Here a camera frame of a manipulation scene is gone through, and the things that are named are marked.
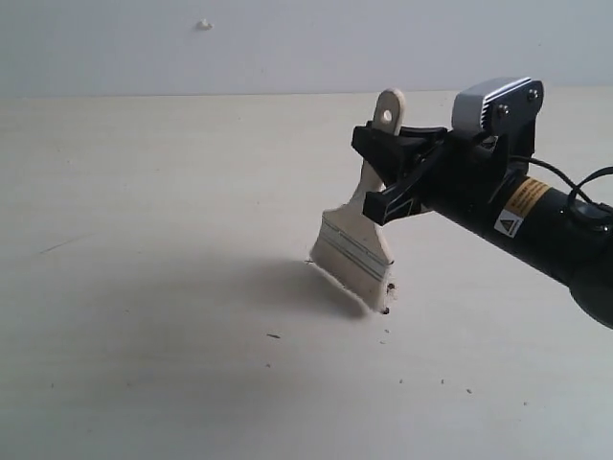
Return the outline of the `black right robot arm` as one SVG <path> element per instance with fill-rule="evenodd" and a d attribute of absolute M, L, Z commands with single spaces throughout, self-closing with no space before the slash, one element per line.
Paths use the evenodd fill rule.
<path fill-rule="evenodd" d="M 527 174 L 506 141 L 467 140 L 444 127 L 388 134 L 357 126 L 352 147 L 381 178 L 365 217 L 379 225 L 428 211 L 460 225 L 569 288 L 579 307 L 612 325 L 612 209 Z"/>

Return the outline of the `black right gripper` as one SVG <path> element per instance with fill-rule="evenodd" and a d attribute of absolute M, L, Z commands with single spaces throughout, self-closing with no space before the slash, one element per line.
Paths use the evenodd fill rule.
<path fill-rule="evenodd" d="M 371 166 L 362 214 L 386 225 L 424 214 L 424 172 L 415 167 L 443 141 L 443 156 L 428 175 L 424 204 L 492 244 L 547 244 L 551 238 L 551 187 L 528 175 L 535 128 L 496 136 L 448 132 L 443 126 L 402 126 L 398 135 L 356 126 L 352 148 Z"/>

